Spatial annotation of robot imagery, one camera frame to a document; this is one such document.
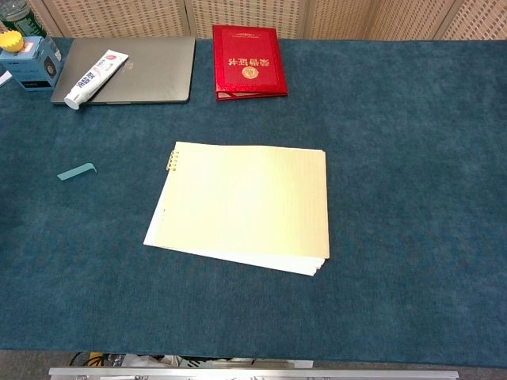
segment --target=gold emblem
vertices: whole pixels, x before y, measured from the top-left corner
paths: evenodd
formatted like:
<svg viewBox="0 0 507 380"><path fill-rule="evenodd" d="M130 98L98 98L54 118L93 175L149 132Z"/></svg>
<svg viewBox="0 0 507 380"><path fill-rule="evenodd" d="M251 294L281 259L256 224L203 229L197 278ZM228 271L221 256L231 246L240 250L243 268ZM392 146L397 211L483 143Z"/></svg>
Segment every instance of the gold emblem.
<svg viewBox="0 0 507 380"><path fill-rule="evenodd" d="M243 77L247 79L255 79L259 75L259 70L255 67L247 66L241 70L241 74L243 74Z"/></svg>

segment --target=laptop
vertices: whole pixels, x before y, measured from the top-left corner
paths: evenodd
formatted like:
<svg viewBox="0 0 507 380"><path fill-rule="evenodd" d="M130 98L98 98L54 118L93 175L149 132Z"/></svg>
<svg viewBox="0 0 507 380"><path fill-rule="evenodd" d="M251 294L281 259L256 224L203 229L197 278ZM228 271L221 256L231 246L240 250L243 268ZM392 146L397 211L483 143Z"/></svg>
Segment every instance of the laptop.
<svg viewBox="0 0 507 380"><path fill-rule="evenodd" d="M111 49L128 59L84 105L184 103L190 95L195 46L192 36L75 39L51 102L64 105L72 87Z"/></svg>

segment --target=red certificate folder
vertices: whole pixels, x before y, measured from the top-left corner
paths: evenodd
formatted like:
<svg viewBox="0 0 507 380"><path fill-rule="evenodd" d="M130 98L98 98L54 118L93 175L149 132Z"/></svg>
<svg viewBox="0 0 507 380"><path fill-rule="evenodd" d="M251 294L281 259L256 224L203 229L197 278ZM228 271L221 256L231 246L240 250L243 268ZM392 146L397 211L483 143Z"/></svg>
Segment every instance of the red certificate folder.
<svg viewBox="0 0 507 380"><path fill-rule="evenodd" d="M217 101L287 95L274 28L213 25Z"/></svg>

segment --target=white toothpaste tube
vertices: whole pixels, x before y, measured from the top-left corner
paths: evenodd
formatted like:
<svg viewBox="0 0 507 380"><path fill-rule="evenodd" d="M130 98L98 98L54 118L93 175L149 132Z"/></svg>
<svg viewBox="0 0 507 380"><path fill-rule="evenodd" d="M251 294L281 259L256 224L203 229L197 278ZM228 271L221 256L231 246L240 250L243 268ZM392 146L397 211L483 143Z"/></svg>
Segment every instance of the white toothpaste tube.
<svg viewBox="0 0 507 380"><path fill-rule="evenodd" d="M107 50L97 63L79 80L72 90L63 98L65 104L72 109L88 101L107 82L111 75L128 58L127 54Z"/></svg>

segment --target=spiral notebook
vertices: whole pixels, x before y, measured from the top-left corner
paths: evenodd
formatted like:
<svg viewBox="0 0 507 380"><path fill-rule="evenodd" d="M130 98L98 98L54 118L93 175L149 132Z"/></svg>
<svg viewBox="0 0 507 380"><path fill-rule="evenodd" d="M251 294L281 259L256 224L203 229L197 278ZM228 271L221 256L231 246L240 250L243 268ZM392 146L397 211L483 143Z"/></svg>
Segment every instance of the spiral notebook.
<svg viewBox="0 0 507 380"><path fill-rule="evenodd" d="M176 142L145 245L312 276L329 258L326 154Z"/></svg>

